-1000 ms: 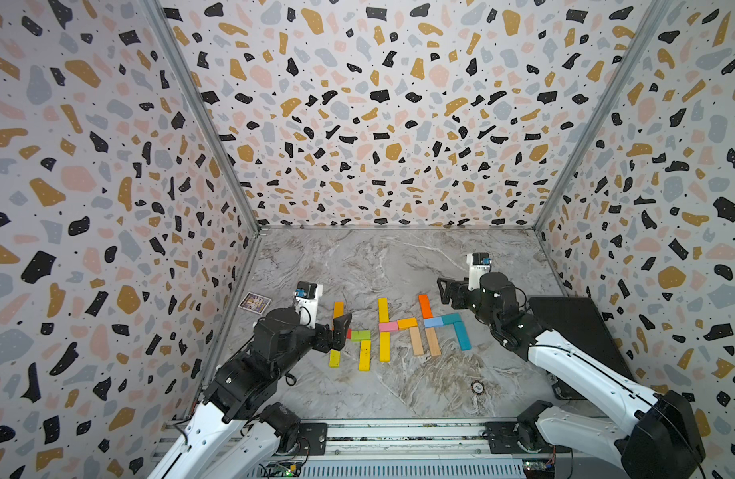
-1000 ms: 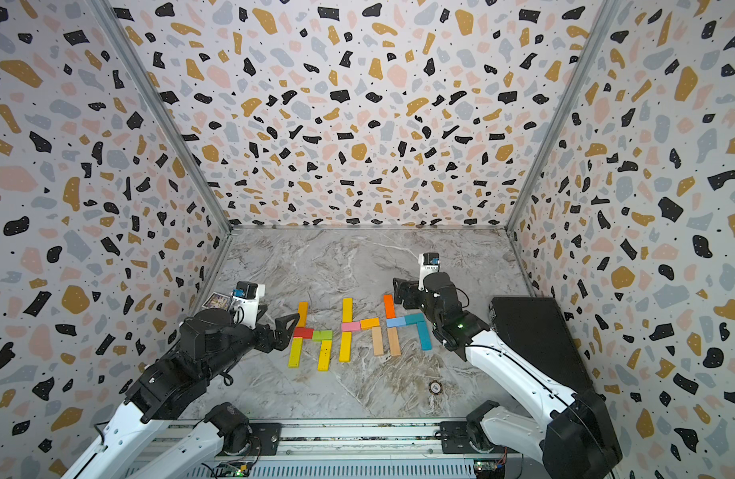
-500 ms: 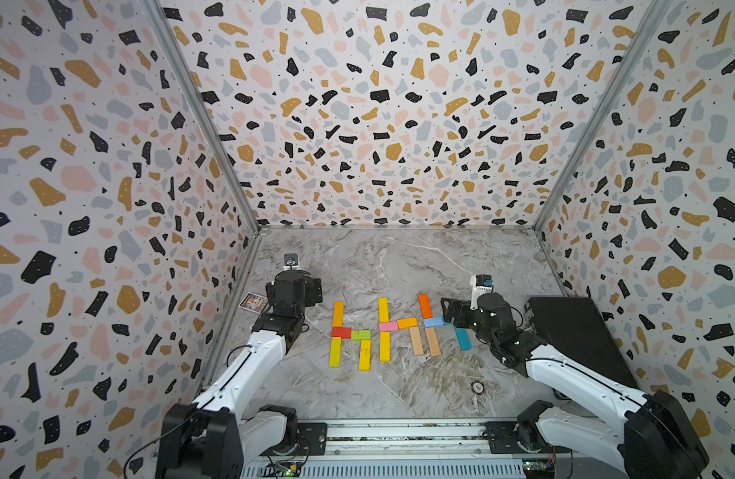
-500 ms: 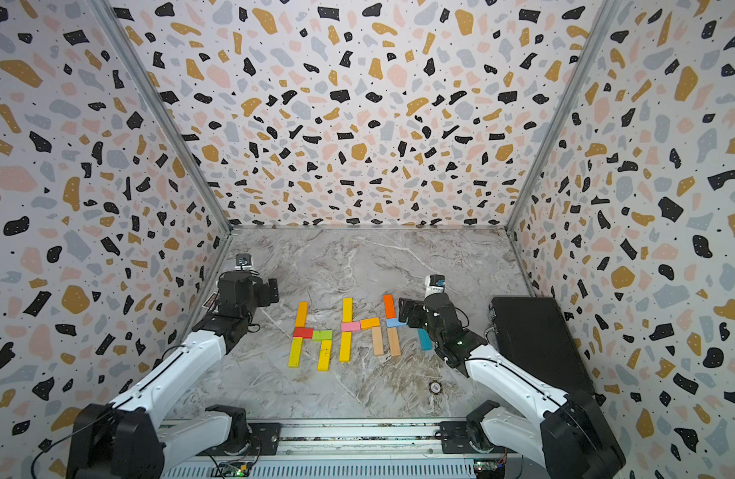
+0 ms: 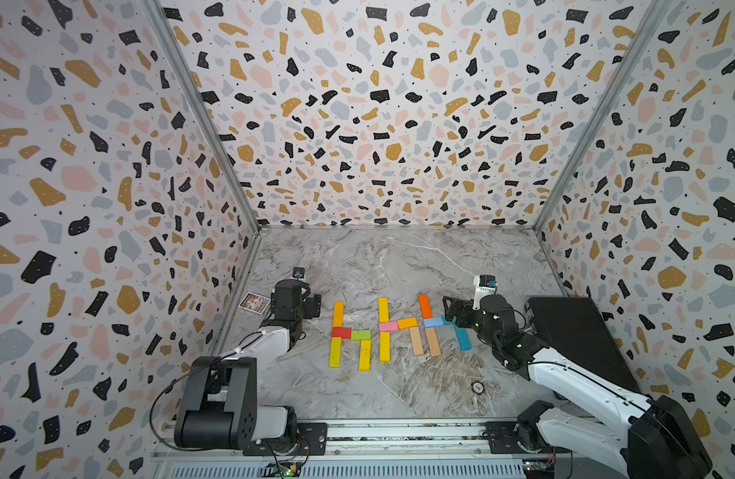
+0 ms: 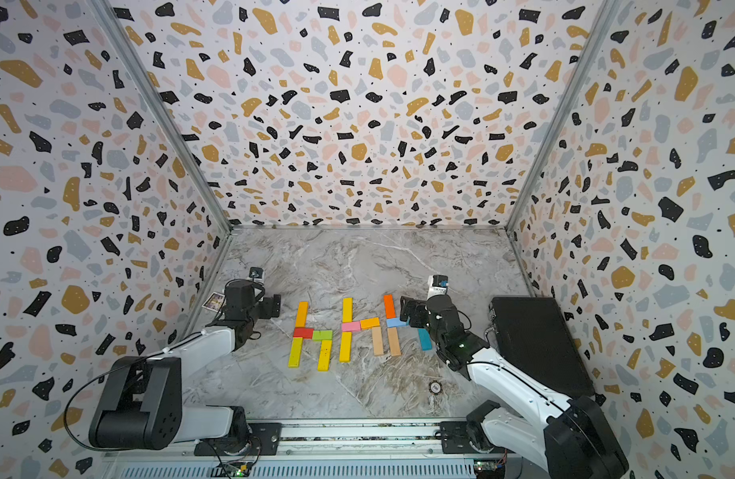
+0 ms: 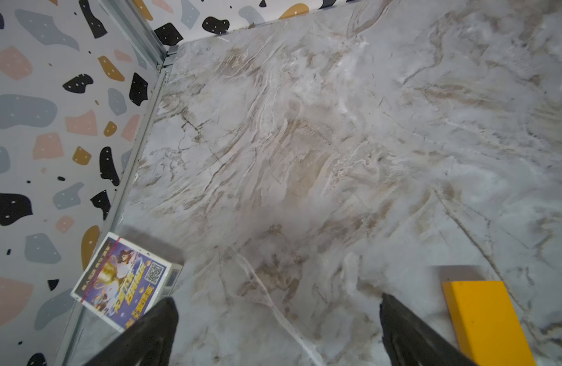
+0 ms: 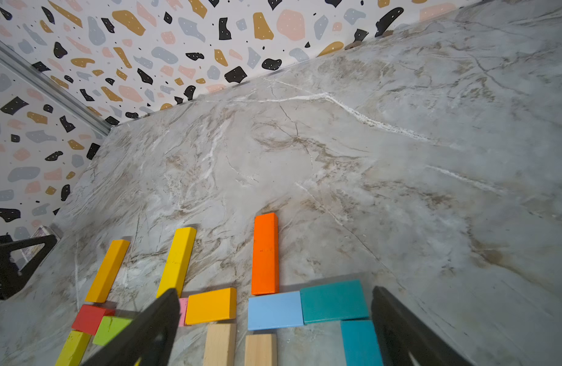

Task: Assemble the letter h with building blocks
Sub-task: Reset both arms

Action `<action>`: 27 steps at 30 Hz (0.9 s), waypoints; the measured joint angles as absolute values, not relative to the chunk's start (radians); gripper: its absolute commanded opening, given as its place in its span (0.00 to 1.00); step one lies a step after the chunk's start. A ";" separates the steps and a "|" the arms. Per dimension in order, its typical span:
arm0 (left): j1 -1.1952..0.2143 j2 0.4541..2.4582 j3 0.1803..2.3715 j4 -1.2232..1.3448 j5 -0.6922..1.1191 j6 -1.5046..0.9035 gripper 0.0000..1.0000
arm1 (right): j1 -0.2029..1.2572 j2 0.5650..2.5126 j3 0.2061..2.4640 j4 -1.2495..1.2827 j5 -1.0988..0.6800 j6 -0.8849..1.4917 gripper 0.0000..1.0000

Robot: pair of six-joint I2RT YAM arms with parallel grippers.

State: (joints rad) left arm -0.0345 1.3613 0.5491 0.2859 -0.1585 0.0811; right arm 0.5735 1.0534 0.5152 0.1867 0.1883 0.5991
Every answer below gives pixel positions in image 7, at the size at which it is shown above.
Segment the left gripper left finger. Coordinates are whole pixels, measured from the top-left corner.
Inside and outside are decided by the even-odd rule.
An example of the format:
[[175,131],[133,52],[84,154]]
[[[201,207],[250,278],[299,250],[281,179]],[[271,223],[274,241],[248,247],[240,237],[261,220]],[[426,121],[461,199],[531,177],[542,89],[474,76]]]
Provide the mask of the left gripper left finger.
[[168,365],[179,314],[174,299],[163,298],[88,365]]

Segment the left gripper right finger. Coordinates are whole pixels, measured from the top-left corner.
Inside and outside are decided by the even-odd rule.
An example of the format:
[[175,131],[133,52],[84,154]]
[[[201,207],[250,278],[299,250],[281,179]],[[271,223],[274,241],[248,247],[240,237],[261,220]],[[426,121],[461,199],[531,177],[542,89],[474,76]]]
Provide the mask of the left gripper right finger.
[[383,345],[393,365],[474,365],[391,294],[380,306]]

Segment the orange-yellow long block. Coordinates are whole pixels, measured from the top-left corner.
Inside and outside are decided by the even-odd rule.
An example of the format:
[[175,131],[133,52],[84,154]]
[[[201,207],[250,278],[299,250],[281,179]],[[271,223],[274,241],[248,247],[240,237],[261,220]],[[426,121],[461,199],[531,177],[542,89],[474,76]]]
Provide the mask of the orange-yellow long block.
[[461,352],[477,365],[534,365],[503,282],[442,283]]

